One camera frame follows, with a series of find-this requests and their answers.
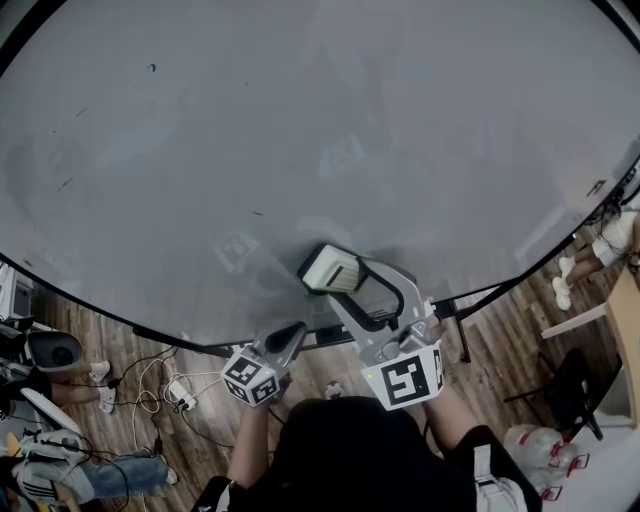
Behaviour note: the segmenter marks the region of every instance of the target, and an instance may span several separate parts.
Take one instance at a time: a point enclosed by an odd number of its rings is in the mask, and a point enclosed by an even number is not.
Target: dark mark on whiteboard
[[[58,192],[60,192],[64,187],[66,187],[72,181],[73,181],[73,178],[69,178],[67,181],[65,181],[62,185],[60,185],[60,188],[58,189]]]

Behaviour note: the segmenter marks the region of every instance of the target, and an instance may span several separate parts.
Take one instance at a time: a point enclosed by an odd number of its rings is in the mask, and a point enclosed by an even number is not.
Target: power strip
[[[197,401],[195,398],[191,396],[185,387],[180,384],[177,380],[174,380],[169,386],[169,393],[175,402],[179,402],[180,400],[184,400],[187,404],[187,410],[190,411],[197,405]]]

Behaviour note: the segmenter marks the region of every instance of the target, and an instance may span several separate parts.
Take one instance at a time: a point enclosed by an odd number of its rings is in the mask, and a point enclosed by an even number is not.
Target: jeans
[[[160,457],[151,457],[146,450],[118,457],[113,464],[105,462],[97,466],[84,463],[80,467],[91,482],[97,500],[127,496],[127,488],[129,496],[148,493],[166,483],[169,471]]]

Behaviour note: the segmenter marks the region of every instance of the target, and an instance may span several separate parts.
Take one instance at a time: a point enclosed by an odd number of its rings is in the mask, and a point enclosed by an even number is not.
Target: white shorts
[[[612,219],[602,230],[602,235],[591,245],[596,258],[605,267],[618,261],[631,247],[636,215],[636,212],[625,212]]]

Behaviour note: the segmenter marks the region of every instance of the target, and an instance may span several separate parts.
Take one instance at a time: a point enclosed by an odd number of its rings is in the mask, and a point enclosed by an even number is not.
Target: black chair
[[[504,402],[524,399],[542,424],[537,411],[527,400],[528,396],[542,393],[553,416],[560,424],[559,430],[570,430],[573,436],[586,425],[598,441],[601,441],[602,430],[593,416],[596,397],[592,373],[582,351],[577,348],[571,349],[557,370],[544,354],[540,353],[538,357],[553,373],[551,382],[542,388],[506,398]]]

